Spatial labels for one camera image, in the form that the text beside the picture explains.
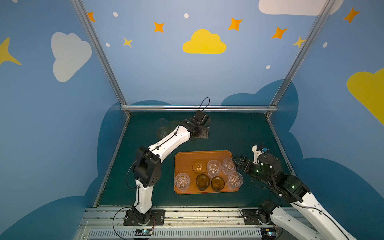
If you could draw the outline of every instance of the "brown serving tray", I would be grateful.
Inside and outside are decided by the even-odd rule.
[[[175,156],[175,176],[174,178],[179,174],[179,173],[186,173],[189,175],[191,179],[191,183],[189,184],[189,187],[185,191],[181,191],[178,189],[175,185],[173,185],[173,188],[177,194],[199,194],[199,193],[220,193],[220,192],[236,192],[239,188],[235,190],[231,190],[225,185],[225,187],[219,191],[215,192],[211,185],[204,190],[200,191],[197,188],[196,185],[196,177],[198,176],[197,173],[195,173],[192,169],[192,165],[195,161],[201,160],[204,161],[206,164],[210,160],[217,160],[221,164],[223,163],[223,160],[226,159],[227,157],[232,158],[232,153],[227,150],[223,151],[202,151],[202,152],[179,152]],[[228,176],[225,175],[223,172],[220,172],[219,175],[224,179],[225,182],[227,182]]]

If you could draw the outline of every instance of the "green table surface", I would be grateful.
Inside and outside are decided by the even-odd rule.
[[[99,205],[132,205],[136,190],[127,188],[126,173],[132,165],[136,151],[141,145],[149,146],[159,141],[156,121],[190,119],[194,113],[182,112],[134,112],[127,126]],[[247,156],[253,159],[252,146],[262,143],[269,153],[281,160],[286,174],[290,174],[284,158],[263,113],[208,113],[211,117],[208,139],[187,141],[170,153],[161,165],[162,176],[154,185],[153,206],[216,206],[216,207],[258,207],[268,198],[280,204],[274,194],[260,182],[244,173],[244,183],[237,192],[178,195],[174,192],[175,155],[178,152],[228,150],[233,157]],[[133,173],[128,175],[129,185],[135,186]]]

